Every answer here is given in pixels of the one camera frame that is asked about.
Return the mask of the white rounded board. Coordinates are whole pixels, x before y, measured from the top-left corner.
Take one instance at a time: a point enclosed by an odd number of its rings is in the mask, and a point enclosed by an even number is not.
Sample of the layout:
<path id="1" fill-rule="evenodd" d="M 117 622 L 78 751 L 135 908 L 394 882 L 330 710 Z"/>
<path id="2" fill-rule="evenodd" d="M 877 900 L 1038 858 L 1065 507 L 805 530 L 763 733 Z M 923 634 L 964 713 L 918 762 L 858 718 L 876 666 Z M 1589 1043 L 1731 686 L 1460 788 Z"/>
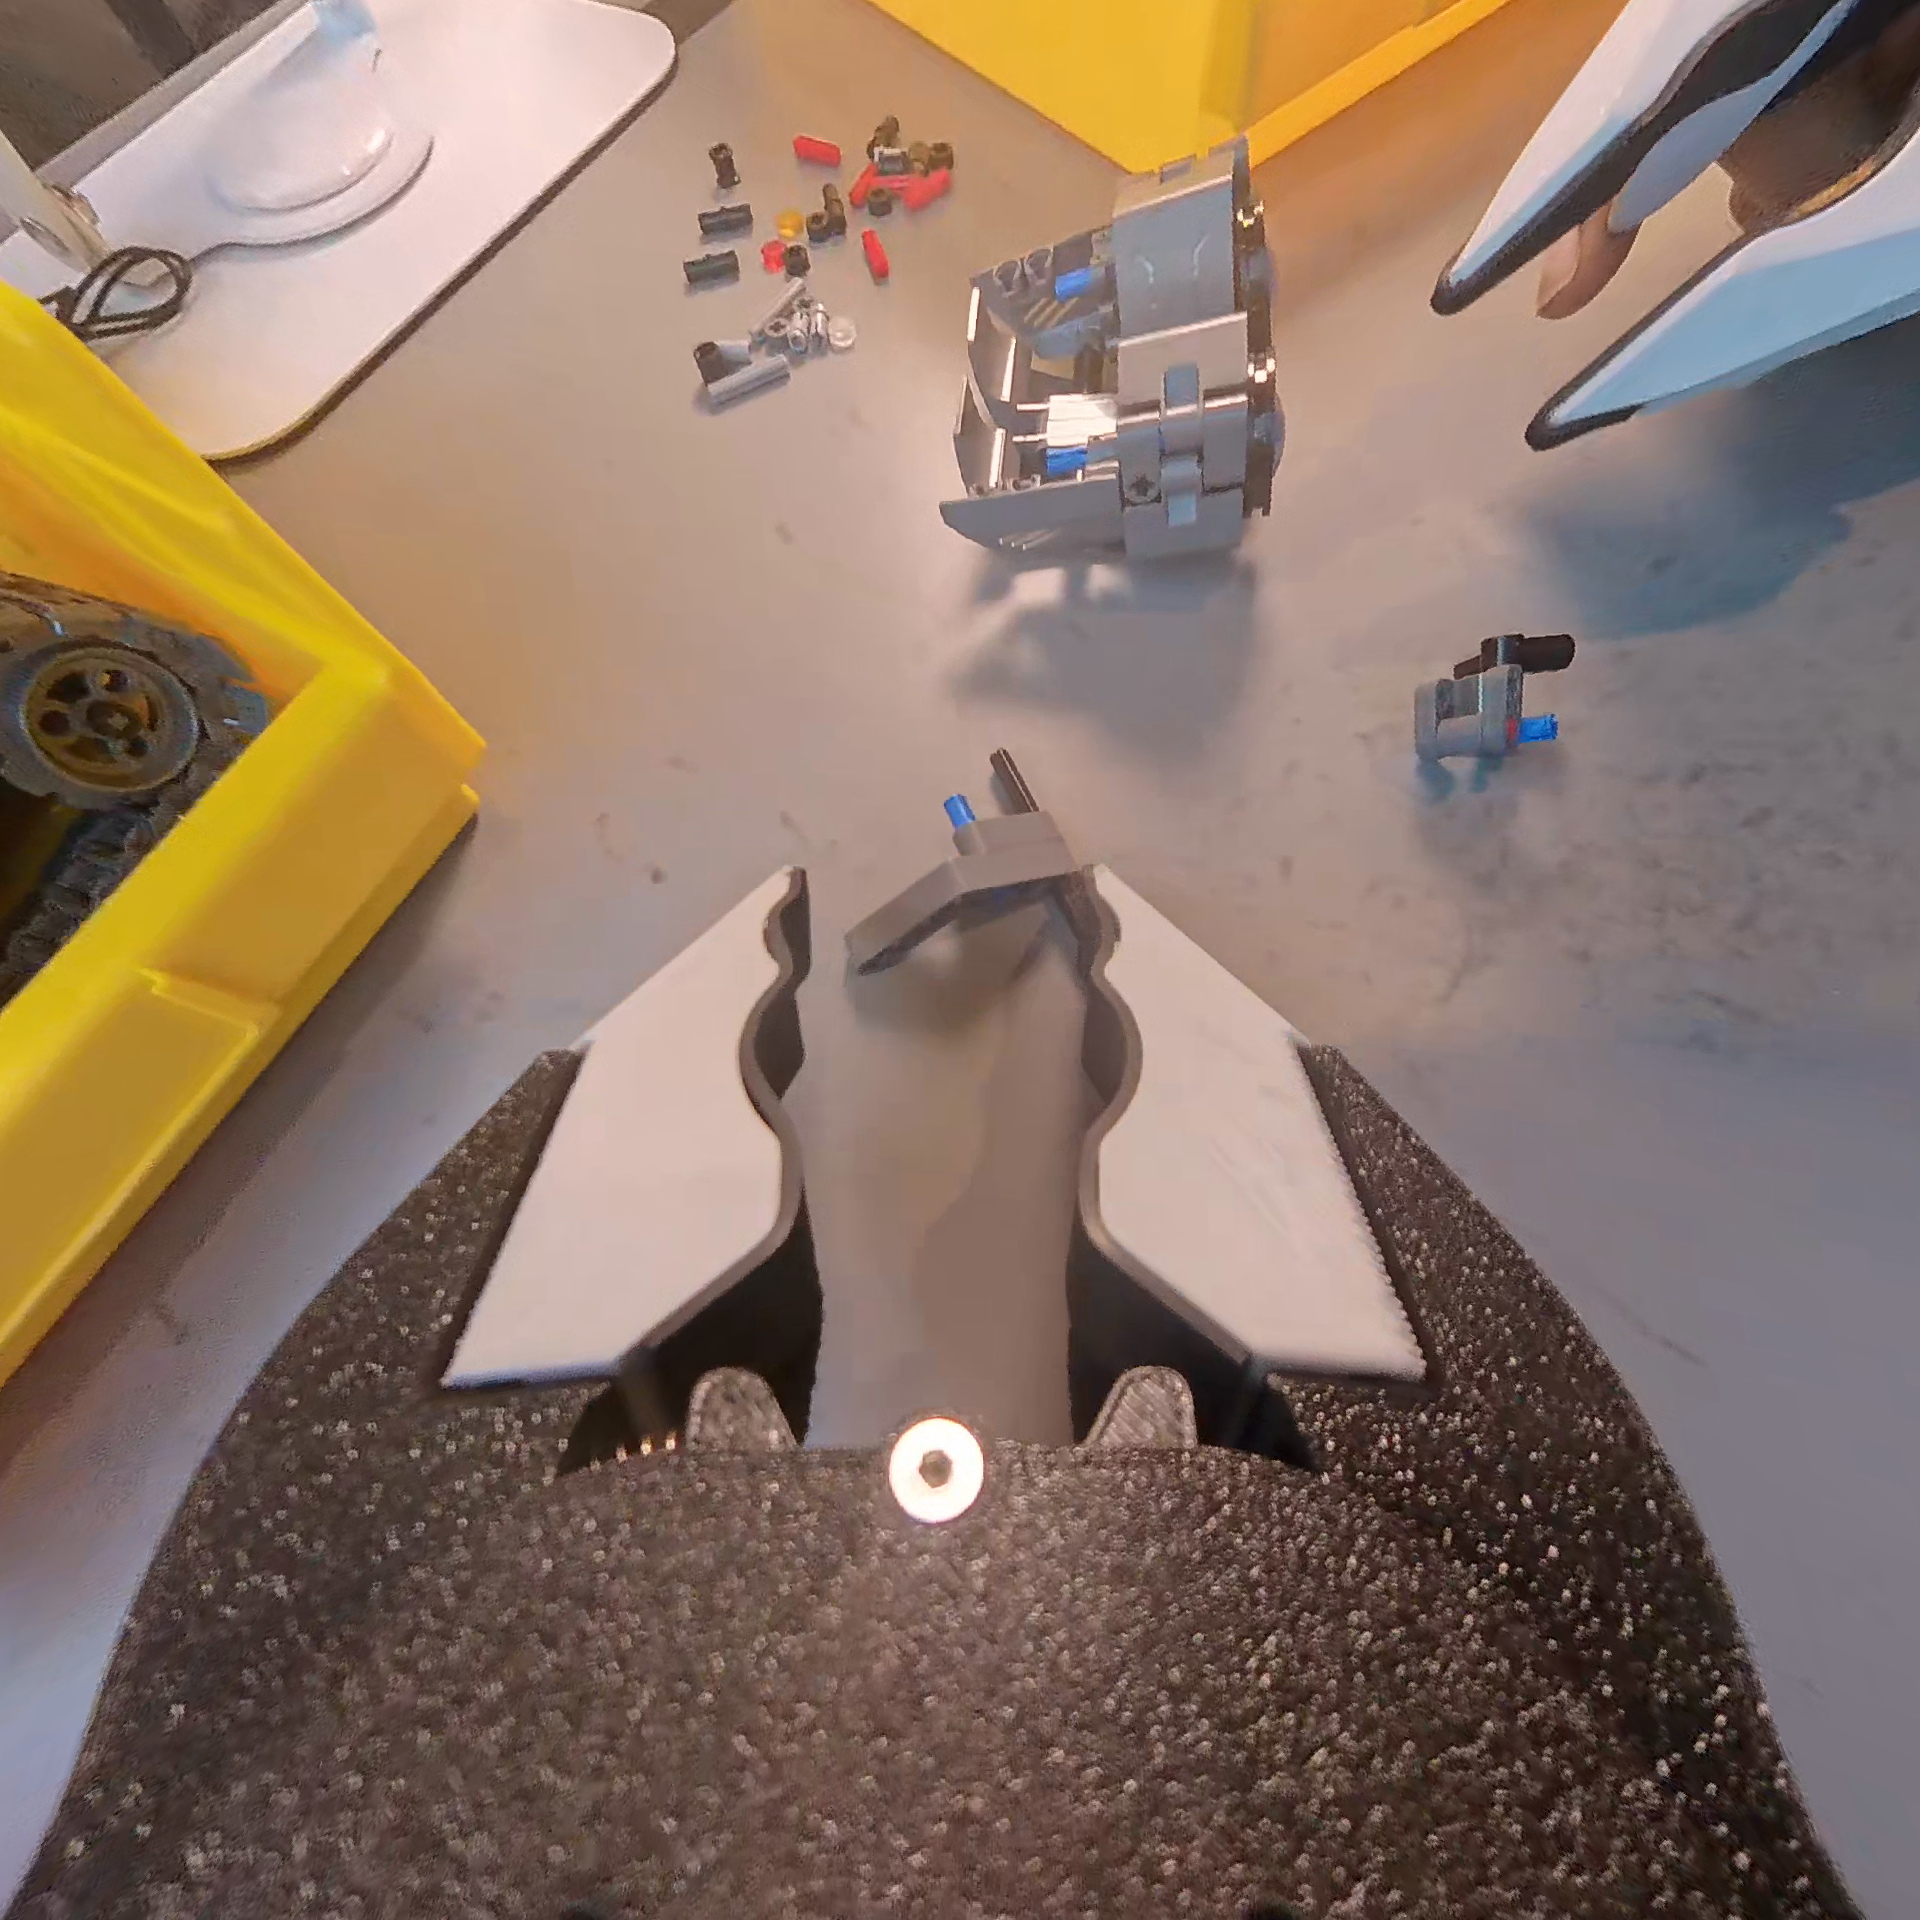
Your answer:
<path id="1" fill-rule="evenodd" d="M 379 74 L 435 135 L 379 213 L 295 246 L 187 260 L 183 315 L 109 367 L 212 465 L 303 431 L 670 81 L 673 30 L 590 3 L 370 4 Z"/>

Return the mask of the grey desk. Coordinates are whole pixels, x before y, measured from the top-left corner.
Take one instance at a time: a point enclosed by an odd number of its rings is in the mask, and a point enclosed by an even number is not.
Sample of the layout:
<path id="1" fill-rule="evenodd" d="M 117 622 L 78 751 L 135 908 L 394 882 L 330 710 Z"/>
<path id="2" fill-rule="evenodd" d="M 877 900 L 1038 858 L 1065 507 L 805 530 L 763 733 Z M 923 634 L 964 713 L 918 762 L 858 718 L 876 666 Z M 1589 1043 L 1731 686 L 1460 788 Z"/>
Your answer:
<path id="1" fill-rule="evenodd" d="M 774 866 L 812 886 L 796 1116 L 813 1434 L 1070 1431 L 1090 1116 L 1050 915 L 874 981 L 843 929 L 1010 749 L 1093 858 L 1341 1047 L 1563 1289 L 1697 1503 L 1873 1915 L 1916 1911 L 1916 325 L 1524 446 L 1722 239 L 1713 182 L 1583 313 L 1434 278 L 1610 4 L 1516 4 L 1270 159 L 1287 451 L 1238 556 L 1022 567 L 942 525 L 970 275 L 1113 170 L 862 4 L 732 4 L 613 146 L 236 492 L 487 738 L 476 826 L 4 1388 L 4 1895 L 119 1625 L 300 1309 L 540 1051 Z M 691 292 L 882 117 L 950 194 L 813 286 L 860 346 L 719 415 Z M 1559 738 L 1422 763 L 1503 634 Z"/>

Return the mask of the scattered small building pieces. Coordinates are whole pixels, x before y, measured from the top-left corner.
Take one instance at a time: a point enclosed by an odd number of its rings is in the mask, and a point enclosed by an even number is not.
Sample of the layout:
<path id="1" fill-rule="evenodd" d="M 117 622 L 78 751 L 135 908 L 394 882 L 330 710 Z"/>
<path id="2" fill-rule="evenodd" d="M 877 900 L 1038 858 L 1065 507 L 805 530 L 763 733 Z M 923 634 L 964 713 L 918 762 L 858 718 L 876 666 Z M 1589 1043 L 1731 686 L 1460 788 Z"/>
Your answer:
<path id="1" fill-rule="evenodd" d="M 686 289 L 695 295 L 737 286 L 745 246 L 753 246 L 773 295 L 743 329 L 691 347 L 700 377 L 695 401 L 707 415 L 779 391 L 797 367 L 853 354 L 858 317 L 818 292 L 815 268 L 837 250 L 853 250 L 868 283 L 889 286 L 893 263 L 885 227 L 938 206 L 953 188 L 953 145 L 907 142 L 892 115 L 874 127 L 854 172 L 827 138 L 793 135 L 790 154 L 805 173 L 818 175 L 815 198 L 777 209 L 762 222 L 738 197 L 745 182 L 733 149 L 716 142 L 709 151 L 716 202 L 698 214 L 703 250 L 681 263 Z"/>

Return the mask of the black connector with blue pins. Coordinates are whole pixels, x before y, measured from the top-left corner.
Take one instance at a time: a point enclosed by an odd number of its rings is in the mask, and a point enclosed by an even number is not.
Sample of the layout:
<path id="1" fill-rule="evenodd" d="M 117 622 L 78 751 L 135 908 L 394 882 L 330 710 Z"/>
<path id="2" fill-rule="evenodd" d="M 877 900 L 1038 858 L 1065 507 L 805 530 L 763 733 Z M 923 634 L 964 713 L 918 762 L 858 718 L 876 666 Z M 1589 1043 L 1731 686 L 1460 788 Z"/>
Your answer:
<path id="1" fill-rule="evenodd" d="M 1527 634 L 1503 634 L 1489 638 L 1479 644 L 1476 657 L 1453 666 L 1453 679 L 1470 677 L 1489 666 L 1521 666 L 1524 673 L 1524 690 L 1522 690 L 1522 731 L 1517 747 L 1545 745 L 1555 742 L 1562 733 L 1562 724 L 1557 713 L 1551 710 L 1527 710 L 1527 684 L 1529 679 L 1549 677 L 1565 673 L 1573 666 L 1577 653 L 1577 642 L 1567 634 L 1545 634 L 1545 635 L 1527 635 Z"/>

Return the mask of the grey beam with black axle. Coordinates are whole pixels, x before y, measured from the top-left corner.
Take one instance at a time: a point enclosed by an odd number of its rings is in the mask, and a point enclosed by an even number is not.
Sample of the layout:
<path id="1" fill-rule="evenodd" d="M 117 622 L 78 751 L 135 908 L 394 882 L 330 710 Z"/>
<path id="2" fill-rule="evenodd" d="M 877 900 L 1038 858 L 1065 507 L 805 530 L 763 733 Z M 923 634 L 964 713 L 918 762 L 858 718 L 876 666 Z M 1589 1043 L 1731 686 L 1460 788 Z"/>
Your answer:
<path id="1" fill-rule="evenodd" d="M 966 795 L 949 795 L 950 854 L 853 925 L 847 965 L 858 975 L 901 965 L 947 929 L 971 929 L 1036 902 L 1062 913 L 1078 965 L 1090 965 L 1101 922 L 1089 866 L 1009 749 L 991 755 L 991 773 L 1009 811 L 978 818 Z"/>

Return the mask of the grey twin engine toy assembly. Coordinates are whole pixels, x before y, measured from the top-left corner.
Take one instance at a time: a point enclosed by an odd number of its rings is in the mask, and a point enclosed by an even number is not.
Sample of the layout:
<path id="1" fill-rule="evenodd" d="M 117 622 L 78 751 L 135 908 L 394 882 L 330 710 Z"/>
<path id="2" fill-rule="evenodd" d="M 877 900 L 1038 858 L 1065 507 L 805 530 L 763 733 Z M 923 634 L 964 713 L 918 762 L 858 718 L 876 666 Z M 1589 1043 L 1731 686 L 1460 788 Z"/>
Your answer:
<path id="1" fill-rule="evenodd" d="M 1122 178 L 1101 227 L 978 271 L 943 523 L 1131 563 L 1237 547 L 1284 438 L 1270 260 L 1237 135 Z"/>

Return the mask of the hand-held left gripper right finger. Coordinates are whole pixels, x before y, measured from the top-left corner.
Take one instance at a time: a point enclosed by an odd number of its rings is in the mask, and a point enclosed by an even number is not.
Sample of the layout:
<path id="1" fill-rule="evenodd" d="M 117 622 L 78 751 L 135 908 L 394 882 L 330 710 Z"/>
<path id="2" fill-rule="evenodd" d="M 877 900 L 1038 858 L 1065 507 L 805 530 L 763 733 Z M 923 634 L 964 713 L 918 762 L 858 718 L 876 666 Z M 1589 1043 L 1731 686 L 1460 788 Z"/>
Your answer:
<path id="1" fill-rule="evenodd" d="M 1306 1036 L 1111 866 L 1089 884 L 1093 1275 L 1170 1309 L 1231 1374 L 1425 1380 Z"/>

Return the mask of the grey angular connector piece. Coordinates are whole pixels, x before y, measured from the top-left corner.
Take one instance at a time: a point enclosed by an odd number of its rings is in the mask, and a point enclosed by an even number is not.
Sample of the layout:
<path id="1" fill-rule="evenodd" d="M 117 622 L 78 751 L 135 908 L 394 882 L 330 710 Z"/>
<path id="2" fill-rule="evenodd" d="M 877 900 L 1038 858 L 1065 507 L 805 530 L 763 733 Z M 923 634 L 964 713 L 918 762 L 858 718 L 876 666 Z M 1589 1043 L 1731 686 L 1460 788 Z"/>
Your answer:
<path id="1" fill-rule="evenodd" d="M 1521 745 L 1524 673 L 1489 666 L 1470 677 L 1434 679 L 1412 695 L 1412 749 L 1422 763 L 1495 762 Z"/>

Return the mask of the clear round stand base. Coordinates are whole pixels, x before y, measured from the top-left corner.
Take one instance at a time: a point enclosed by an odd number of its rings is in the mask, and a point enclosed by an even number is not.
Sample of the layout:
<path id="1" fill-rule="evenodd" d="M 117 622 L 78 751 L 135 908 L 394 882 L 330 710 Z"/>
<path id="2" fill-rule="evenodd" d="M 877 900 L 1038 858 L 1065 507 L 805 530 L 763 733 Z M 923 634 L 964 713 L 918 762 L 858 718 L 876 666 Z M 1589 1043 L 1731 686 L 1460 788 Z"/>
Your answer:
<path id="1" fill-rule="evenodd" d="M 430 127 L 379 74 L 365 3 L 314 3 L 311 27 L 281 55 L 207 155 L 207 186 L 247 217 L 323 217 L 332 230 L 388 206 L 419 181 Z"/>

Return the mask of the large yellow storage bin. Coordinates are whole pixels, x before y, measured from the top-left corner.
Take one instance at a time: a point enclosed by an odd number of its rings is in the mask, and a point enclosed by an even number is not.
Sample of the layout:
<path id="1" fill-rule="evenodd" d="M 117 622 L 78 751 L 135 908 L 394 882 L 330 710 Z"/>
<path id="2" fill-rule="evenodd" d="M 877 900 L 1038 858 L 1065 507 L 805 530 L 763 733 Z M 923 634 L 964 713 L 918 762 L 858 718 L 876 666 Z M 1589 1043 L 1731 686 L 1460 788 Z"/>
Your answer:
<path id="1" fill-rule="evenodd" d="M 877 3 L 986 83 L 1141 173 L 1244 135 L 1262 163 L 1500 3 Z"/>

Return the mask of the person's right hand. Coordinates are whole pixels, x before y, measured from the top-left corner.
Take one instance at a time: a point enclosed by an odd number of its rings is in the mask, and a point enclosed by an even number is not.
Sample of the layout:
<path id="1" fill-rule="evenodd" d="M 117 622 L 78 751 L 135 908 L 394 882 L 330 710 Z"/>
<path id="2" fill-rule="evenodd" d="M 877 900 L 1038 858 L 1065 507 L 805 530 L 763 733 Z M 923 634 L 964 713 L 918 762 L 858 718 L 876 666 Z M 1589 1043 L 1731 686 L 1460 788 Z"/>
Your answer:
<path id="1" fill-rule="evenodd" d="M 1767 110 L 1719 159 L 1731 181 L 1731 214 L 1761 230 L 1818 204 L 1855 173 L 1894 131 L 1916 90 L 1916 70 L 1852 63 Z M 1635 246 L 1601 209 L 1542 255 L 1534 309 L 1565 319 L 1597 297 Z"/>

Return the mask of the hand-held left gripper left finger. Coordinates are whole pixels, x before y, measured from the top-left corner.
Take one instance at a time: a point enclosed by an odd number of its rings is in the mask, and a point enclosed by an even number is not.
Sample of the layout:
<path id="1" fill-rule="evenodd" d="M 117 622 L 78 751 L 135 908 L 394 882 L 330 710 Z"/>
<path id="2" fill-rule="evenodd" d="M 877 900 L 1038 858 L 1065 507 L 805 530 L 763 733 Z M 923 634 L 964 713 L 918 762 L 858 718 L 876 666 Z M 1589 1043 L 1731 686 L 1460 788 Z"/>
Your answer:
<path id="1" fill-rule="evenodd" d="M 777 869 L 575 1045 L 445 1388 L 610 1380 L 793 1238 L 809 884 Z"/>

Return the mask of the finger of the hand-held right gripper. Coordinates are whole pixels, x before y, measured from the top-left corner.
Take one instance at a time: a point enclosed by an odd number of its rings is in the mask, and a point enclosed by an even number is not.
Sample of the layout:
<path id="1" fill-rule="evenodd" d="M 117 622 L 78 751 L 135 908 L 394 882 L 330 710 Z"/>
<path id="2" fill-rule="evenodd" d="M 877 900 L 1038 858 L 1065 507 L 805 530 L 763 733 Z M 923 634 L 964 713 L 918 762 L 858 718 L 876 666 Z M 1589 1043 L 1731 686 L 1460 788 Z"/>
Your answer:
<path id="1" fill-rule="evenodd" d="M 1802 74 L 1797 3 L 1629 3 L 1513 163 L 1431 309 L 1453 315 L 1613 197 L 1665 133 L 1731 145 Z"/>
<path id="2" fill-rule="evenodd" d="M 1917 165 L 1890 159 L 1834 204 L 1746 236 L 1653 309 L 1527 422 L 1549 451 L 1748 383 L 1917 311 Z"/>

